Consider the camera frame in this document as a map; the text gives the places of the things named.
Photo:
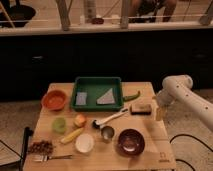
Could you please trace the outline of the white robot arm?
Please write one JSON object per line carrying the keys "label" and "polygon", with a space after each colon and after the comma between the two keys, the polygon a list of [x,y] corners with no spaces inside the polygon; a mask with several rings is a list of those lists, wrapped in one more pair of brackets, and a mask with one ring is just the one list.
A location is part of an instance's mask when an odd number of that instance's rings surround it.
{"label": "white robot arm", "polygon": [[178,100],[213,132],[213,103],[195,94],[192,87],[193,80],[189,75],[167,76],[162,81],[162,89],[155,96],[156,102],[160,107],[167,107]]}

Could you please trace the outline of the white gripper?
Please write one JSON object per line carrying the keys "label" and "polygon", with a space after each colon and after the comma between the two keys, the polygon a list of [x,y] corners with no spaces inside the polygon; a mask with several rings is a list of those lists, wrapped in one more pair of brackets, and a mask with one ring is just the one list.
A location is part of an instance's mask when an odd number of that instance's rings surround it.
{"label": "white gripper", "polygon": [[160,90],[155,96],[154,99],[158,104],[158,108],[156,109],[156,117],[157,121],[161,121],[166,115],[167,108],[172,102],[173,97],[165,90]]}

